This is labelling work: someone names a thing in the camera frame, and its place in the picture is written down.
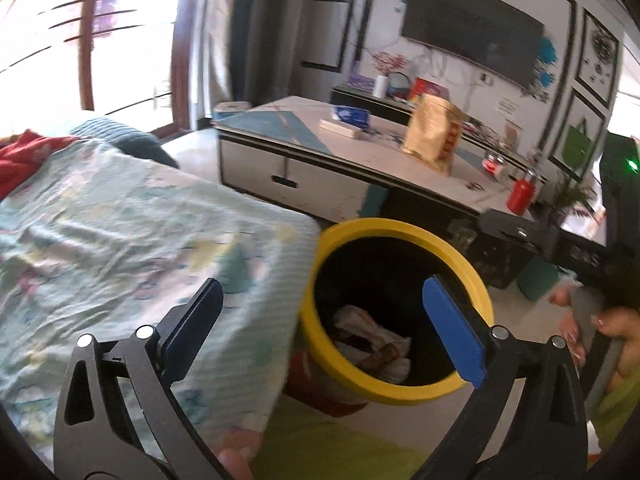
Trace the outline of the left hand thumb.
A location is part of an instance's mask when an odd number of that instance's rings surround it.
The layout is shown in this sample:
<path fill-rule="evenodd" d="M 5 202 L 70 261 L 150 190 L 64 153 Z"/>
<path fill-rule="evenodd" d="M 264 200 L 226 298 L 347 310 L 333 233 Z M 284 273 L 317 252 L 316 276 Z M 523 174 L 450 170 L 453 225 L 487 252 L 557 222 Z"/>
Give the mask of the left hand thumb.
<path fill-rule="evenodd" d="M 250 464 L 237 450 L 224 448 L 217 454 L 217 458 L 234 480 L 254 479 Z"/>

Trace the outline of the right hand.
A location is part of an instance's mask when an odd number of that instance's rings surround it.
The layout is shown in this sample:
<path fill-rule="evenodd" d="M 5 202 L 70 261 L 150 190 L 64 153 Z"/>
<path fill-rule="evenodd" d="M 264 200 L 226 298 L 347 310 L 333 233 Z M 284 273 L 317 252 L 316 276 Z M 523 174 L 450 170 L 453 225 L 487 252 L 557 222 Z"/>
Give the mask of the right hand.
<path fill-rule="evenodd" d="M 560 322 L 559 331 L 567 342 L 574 364 L 582 368 L 585 365 L 588 350 L 582 344 L 582 333 L 574 318 L 570 302 L 570 293 L 574 288 L 574 285 L 557 288 L 549 296 L 548 301 L 558 307 L 568 308 Z M 609 308 L 593 315 L 590 323 L 605 337 L 623 341 L 616 369 L 606 387 L 606 392 L 612 392 L 639 369 L 639 312 L 626 307 Z"/>

